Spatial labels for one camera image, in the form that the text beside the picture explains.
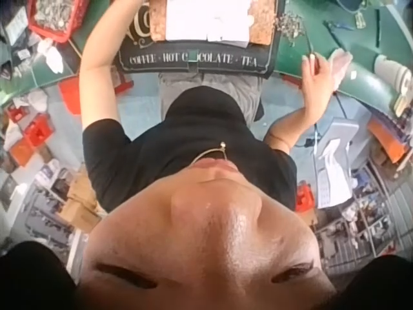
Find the finger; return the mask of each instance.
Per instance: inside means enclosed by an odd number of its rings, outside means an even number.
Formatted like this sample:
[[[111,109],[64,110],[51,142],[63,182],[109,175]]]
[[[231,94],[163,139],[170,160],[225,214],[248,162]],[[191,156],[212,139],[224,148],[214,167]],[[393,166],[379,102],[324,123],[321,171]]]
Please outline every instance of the finger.
[[[303,74],[303,83],[307,83],[311,80],[311,68],[310,68],[310,60],[307,56],[303,56],[303,61],[301,62],[301,71]]]
[[[312,76],[316,74],[316,55],[313,53],[310,54],[310,71]]]
[[[331,67],[330,63],[325,59],[322,55],[316,53],[317,60],[318,60],[318,65],[319,65],[319,73],[322,74],[330,74],[331,73]]]

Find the nose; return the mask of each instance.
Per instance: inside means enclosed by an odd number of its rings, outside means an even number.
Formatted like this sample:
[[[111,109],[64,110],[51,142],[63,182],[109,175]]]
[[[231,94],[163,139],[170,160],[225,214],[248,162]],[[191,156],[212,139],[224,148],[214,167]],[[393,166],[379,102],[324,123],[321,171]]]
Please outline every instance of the nose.
[[[256,230],[261,197],[252,189],[228,179],[195,183],[172,196],[172,225],[204,240],[222,242],[248,238]]]

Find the eye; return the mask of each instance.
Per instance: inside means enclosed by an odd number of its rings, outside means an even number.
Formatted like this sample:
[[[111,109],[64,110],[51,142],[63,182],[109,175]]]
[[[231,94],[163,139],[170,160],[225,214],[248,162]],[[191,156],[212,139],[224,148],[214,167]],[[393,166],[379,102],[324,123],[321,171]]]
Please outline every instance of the eye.
[[[101,273],[110,274],[116,278],[122,279],[140,289],[155,289],[157,287],[157,283],[148,279],[146,276],[122,267],[101,263],[96,266],[96,269]]]
[[[313,266],[314,266],[313,262],[301,263],[299,265],[295,265],[289,270],[284,271],[280,273],[279,275],[272,277],[271,282],[272,283],[283,283],[283,282],[292,280],[294,278],[297,278],[298,276],[306,275],[308,272],[310,272],[313,269]]]

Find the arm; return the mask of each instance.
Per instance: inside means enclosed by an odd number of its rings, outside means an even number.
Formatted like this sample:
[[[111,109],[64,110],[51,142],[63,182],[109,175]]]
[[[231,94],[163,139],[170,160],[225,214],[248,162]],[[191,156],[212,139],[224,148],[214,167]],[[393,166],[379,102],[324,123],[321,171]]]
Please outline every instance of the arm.
[[[119,121],[110,67],[143,0],[115,0],[83,51],[79,75],[83,129],[100,119]]]
[[[315,56],[310,55],[310,59],[303,56],[301,68],[305,107],[272,124],[264,138],[264,142],[271,149],[282,150],[290,154],[290,150],[297,143],[299,137],[317,123],[326,111],[333,93],[334,80],[330,64],[323,56],[317,55],[317,63],[318,72],[315,70]]]

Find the green table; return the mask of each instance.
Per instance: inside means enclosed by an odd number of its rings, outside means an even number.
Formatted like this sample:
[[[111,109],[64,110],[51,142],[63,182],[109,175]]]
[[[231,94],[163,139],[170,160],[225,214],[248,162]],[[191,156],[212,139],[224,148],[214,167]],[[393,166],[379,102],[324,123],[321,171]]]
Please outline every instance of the green table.
[[[109,0],[91,1],[82,28],[72,37],[77,47],[82,50],[86,39],[103,12],[108,8]],[[408,37],[401,29],[398,21],[386,6],[382,6],[382,40],[380,50],[376,48],[376,16],[374,8],[363,11],[367,27],[362,30],[349,32],[337,29],[337,34],[348,50],[353,54],[354,61],[348,72],[356,71],[357,78],[350,80],[346,77],[340,86],[340,91],[367,103],[382,112],[389,113],[390,107],[398,94],[387,83],[376,77],[373,71],[374,59],[378,54],[387,55],[390,59],[411,67],[413,51],[408,43]],[[303,17],[308,35],[316,52],[329,56],[337,48],[323,20],[332,20],[354,25],[354,16],[336,5],[331,0],[289,0],[286,12],[291,11]],[[301,76],[301,56],[308,53],[304,37],[296,39],[294,47],[285,38],[281,39],[277,54],[276,72],[291,76]],[[44,58],[39,57],[31,72],[26,72],[22,78],[12,82],[2,81],[0,104],[35,87],[45,87],[64,78],[73,76],[68,67],[63,74],[55,75],[46,66]]]

